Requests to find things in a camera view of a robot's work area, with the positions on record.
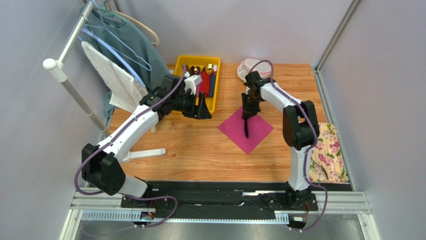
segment white towel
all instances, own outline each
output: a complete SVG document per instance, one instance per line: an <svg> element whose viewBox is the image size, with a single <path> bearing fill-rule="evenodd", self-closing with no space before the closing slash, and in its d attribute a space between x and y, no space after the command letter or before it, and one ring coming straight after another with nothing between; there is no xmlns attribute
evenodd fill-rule
<svg viewBox="0 0 426 240"><path fill-rule="evenodd" d="M93 67L108 88L111 89L112 95L109 103L133 113L142 97L148 94L147 89L136 82L132 75L96 50L90 43L83 41L81 46Z"/></svg>

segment magenta placemat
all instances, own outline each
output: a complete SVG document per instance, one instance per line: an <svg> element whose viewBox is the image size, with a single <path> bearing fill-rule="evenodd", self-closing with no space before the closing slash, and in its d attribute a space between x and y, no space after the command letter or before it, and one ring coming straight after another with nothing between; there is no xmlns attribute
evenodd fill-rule
<svg viewBox="0 0 426 240"><path fill-rule="evenodd" d="M246 138L242 114L243 108L241 107L217 128L246 154L249 154L272 132L274 127L259 115L256 115L247 122L248 138Z"/></svg>

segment wooden tabletop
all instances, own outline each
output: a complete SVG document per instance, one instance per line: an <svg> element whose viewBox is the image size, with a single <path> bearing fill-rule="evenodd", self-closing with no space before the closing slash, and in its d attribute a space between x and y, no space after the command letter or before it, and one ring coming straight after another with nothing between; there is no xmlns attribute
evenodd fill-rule
<svg viewBox="0 0 426 240"><path fill-rule="evenodd" d="M166 148L166 154L122 163L126 174L144 180L285 182L290 176L290 148L283 139L283 116L269 102L260 104L259 115L274 130L250 153L245 154L218 126L241 108L246 89L237 76L239 64L222 64L212 119L196 120L170 114L148 131L131 151ZM318 122L326 116L311 66L274 64L273 79L294 97L315 104ZM115 131L131 113L116 109L110 126Z"/></svg>

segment floral cloth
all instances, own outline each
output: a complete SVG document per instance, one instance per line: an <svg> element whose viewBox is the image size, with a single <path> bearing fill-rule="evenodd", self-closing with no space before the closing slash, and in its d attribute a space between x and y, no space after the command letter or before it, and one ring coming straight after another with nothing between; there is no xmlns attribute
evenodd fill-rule
<svg viewBox="0 0 426 240"><path fill-rule="evenodd" d="M318 143L312 150L309 178L313 182L346 183L343 163L335 126L331 123L319 123Z"/></svg>

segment yellow bin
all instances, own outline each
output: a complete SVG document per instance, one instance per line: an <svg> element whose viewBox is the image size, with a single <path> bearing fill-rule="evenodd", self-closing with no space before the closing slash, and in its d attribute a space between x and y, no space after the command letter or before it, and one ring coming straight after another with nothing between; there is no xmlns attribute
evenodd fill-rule
<svg viewBox="0 0 426 240"><path fill-rule="evenodd" d="M207 104L207 108L210 111L210 113L213 114L215 112L216 97L218 96L218 83L219 83L219 74L221 72L221 59L218 57L209 57L209 56L180 55L177 57L176 66L174 67L174 73L173 73L174 75L176 76L182 75L183 64L186 64L189 67L199 66L201 69L203 69L208 64L217 65L216 82L214 84L214 95L213 97L205 98L205 103Z"/></svg>

